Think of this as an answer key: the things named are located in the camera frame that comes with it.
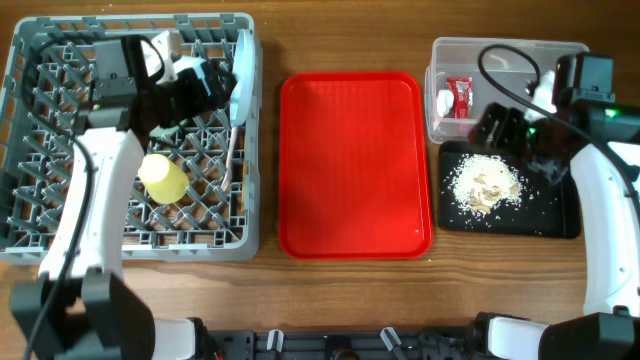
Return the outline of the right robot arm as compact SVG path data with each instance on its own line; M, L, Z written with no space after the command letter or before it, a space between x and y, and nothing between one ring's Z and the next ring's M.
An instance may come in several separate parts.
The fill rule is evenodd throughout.
M639 110L616 104L612 58L590 52L560 57L554 112L478 68L494 88L542 117L531 122L493 103L468 139L515 155L550 180L571 175L585 233L587 287L582 316L561 323L479 314L470 326L470 352L496 359L638 358Z

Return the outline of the light blue plate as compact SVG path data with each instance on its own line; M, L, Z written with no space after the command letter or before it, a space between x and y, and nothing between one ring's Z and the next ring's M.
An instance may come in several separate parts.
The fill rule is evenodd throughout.
M251 110L256 72L256 46L249 30L241 30L235 46L232 73L236 85L230 97L230 124L232 127L242 126L248 119Z

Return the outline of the light blue bowl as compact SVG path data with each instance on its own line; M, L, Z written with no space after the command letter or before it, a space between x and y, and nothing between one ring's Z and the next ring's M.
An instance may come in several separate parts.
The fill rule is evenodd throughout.
M200 57L183 55L173 63L173 70L179 78L194 84L203 81L204 71L202 66L204 64L205 60Z

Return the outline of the white plastic fork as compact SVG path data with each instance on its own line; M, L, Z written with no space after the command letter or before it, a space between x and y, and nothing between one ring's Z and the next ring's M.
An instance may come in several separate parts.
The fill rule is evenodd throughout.
M233 178L233 154L236 147L238 133L239 133L238 127L233 127L231 129L231 133L229 137L229 147L228 147L228 152L226 156L226 172L221 184L221 188L225 192L229 191L231 188L231 183Z

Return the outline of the rice food waste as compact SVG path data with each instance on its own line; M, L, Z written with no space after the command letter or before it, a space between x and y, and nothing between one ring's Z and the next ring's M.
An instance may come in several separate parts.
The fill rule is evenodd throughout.
M520 207L526 180L504 157L463 154L445 173L445 190L460 214L484 217L502 207Z

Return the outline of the yellow plastic cup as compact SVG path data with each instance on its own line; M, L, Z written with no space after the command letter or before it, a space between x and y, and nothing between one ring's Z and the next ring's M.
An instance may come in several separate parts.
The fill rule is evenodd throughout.
M138 177L151 199L161 205L179 201L189 185L188 176L178 165L156 153L143 158Z

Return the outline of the green bowl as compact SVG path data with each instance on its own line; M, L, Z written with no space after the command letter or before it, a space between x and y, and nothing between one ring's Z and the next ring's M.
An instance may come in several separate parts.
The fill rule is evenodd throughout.
M175 132L177 132L180 129L179 125L173 126L173 127L169 127L169 128L163 128L160 126L156 126L155 128L153 128L150 133L149 136L151 138L161 138L163 136L171 136L172 134L174 134Z

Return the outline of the wooden chopstick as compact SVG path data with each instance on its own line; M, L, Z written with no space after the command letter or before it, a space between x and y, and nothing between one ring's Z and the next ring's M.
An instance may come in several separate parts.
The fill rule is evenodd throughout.
M248 176L249 176L249 168L248 168L248 160L243 161L242 165L242 191L241 191L241 209L243 213L246 212L246 194L248 192Z

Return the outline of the white napkin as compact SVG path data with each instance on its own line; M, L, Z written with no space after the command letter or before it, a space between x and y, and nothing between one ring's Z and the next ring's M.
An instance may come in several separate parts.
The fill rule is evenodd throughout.
M445 117L454 106L455 96L451 90L442 89L436 97L436 112L440 117Z

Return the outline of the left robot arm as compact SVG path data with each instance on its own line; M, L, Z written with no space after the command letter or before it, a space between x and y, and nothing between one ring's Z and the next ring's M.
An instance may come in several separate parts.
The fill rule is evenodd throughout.
M92 41L98 76L65 136L73 169L55 240L36 280L13 289L11 312L38 359L219 359L198 318L162 320L122 278L122 231L152 131L228 109L249 116L256 49L241 44L230 68L205 60L171 75L170 55L149 72L141 35Z

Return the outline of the red sauce packet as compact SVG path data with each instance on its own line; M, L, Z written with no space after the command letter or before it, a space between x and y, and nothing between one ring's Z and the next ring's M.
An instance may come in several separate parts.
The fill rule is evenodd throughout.
M446 78L448 90L454 96L453 114L456 119L466 119L473 104L473 80L471 77L450 76Z

